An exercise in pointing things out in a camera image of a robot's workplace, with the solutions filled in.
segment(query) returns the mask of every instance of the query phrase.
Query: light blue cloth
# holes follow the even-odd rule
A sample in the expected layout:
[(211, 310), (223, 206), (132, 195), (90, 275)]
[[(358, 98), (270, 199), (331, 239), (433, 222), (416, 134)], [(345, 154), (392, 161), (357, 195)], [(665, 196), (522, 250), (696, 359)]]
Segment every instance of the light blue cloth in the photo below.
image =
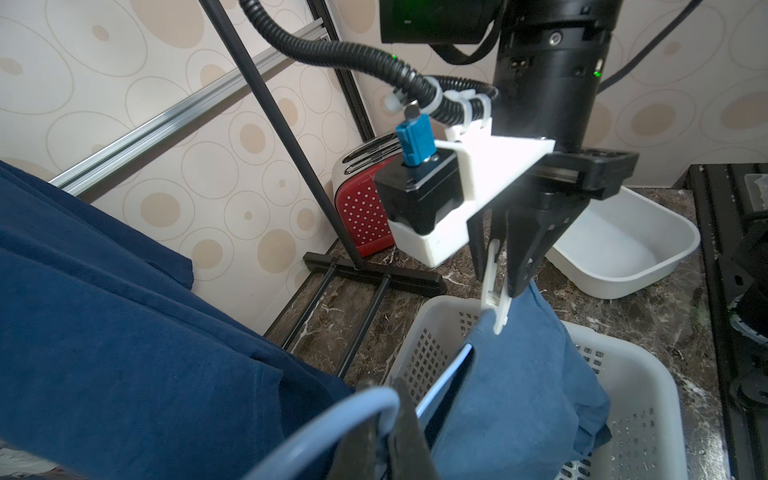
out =
[(422, 417), (443, 480), (552, 480), (607, 442), (611, 401), (536, 285), (493, 333), (485, 311), (468, 358)]

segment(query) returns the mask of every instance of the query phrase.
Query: white plastic tub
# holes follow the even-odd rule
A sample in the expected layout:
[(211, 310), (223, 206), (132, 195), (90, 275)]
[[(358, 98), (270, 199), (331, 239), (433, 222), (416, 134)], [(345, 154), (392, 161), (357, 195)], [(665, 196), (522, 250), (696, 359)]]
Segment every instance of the white plastic tub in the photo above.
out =
[(699, 241), (688, 219), (622, 187), (590, 202), (547, 259), (582, 292), (612, 300), (672, 273)]
[[(389, 379), (404, 378), (418, 404), (453, 360), (479, 315), (477, 299), (437, 296), (424, 303)], [(669, 371), (637, 345), (585, 326), (563, 324), (611, 397), (607, 423), (613, 439), (585, 458), (586, 462), (564, 465), (555, 480), (688, 478), (680, 400)]]

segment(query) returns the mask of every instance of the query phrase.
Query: blue connector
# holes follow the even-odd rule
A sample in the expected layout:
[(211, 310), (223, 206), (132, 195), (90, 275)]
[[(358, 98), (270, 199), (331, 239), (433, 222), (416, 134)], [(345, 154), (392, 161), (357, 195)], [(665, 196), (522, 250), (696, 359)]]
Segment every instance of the blue connector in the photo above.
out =
[(395, 134), (402, 145), (405, 164), (409, 167), (418, 167), (437, 152), (435, 135), (432, 133), (432, 125), (429, 123), (427, 114), (408, 119), (408, 113), (410, 112), (406, 109), (406, 121), (395, 128)]

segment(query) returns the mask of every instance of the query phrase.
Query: black cable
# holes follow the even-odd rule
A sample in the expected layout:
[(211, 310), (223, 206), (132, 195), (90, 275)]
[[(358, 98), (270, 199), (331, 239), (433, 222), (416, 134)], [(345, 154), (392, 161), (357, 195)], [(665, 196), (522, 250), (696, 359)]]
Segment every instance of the black cable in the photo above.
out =
[(680, 12), (680, 14), (675, 17), (669, 25), (667, 25), (664, 30), (659, 32), (659, 35), (656, 35), (653, 40), (648, 42), (648, 45), (645, 45), (645, 47), (640, 50), (640, 52), (637, 53), (634, 58), (627, 62), (627, 64), (622, 67), (621, 70), (600, 82), (600, 86), (598, 87), (598, 94), (622, 78), (626, 77), (627, 74), (629, 74), (629, 72), (637, 67), (640, 62), (643, 61), (643, 59), (653, 51), (654, 48), (656, 48), (670, 33), (672, 33), (675, 28), (677, 28), (679, 24), (683, 23), (683, 20), (685, 20), (687, 16), (690, 15), (690, 13), (701, 4), (702, 1), (703, 0), (691, 0), (690, 3), (686, 5), (685, 8), (683, 8), (683, 11)]
[(493, 28), (491, 28), (491, 31), (485, 37), (485, 40), (482, 41), (478, 49), (471, 55), (465, 55), (464, 52), (454, 45), (430, 45), (430, 47), (437, 55), (440, 55), (440, 58), (451, 65), (469, 65), (482, 60), (496, 45), (498, 35), (502, 31), (502, 20), (504, 19), (504, 13), (507, 10), (507, 4), (508, 0), (504, 0), (498, 7), (498, 14), (493, 21)]
[[(240, 7), (264, 40), (288, 58), (318, 67), (361, 71), (403, 91), (409, 100), (417, 100), (422, 108), (432, 103), (437, 93), (435, 87), (413, 67), (388, 52), (347, 41), (298, 38), (283, 30), (264, 10), (259, 0), (240, 0)], [(466, 84), (470, 80), (456, 79), (454, 82)], [(496, 91), (495, 87), (487, 84), (482, 84), (482, 88), (476, 90), (479, 93)], [(472, 119), (482, 118), (482, 102), (472, 99), (470, 104)], [(443, 98), (431, 116), (443, 124), (457, 125), (464, 121), (464, 109), (461, 104)]]

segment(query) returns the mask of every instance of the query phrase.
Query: black corrugated cable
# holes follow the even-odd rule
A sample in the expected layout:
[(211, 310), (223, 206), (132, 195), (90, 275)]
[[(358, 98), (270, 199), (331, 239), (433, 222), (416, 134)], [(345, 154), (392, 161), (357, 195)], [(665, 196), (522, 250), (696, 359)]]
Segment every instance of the black corrugated cable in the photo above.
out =
[[(361, 71), (402, 90), (408, 98), (417, 100), (422, 108), (429, 105), (437, 93), (435, 87), (413, 67), (390, 53), (347, 41), (298, 38), (283, 30), (264, 10), (259, 0), (240, 0), (240, 7), (264, 40), (288, 58), (318, 67)], [(498, 89), (493, 85), (466, 78), (435, 78), (441, 88), (443, 85), (452, 86), (443, 90), (474, 88), (477, 93), (488, 95), (492, 101), (498, 97)], [(483, 116), (482, 102), (473, 99), (470, 103), (472, 119), (479, 120)], [(442, 99), (431, 116), (446, 125), (457, 125), (464, 121), (462, 106), (448, 98)]]

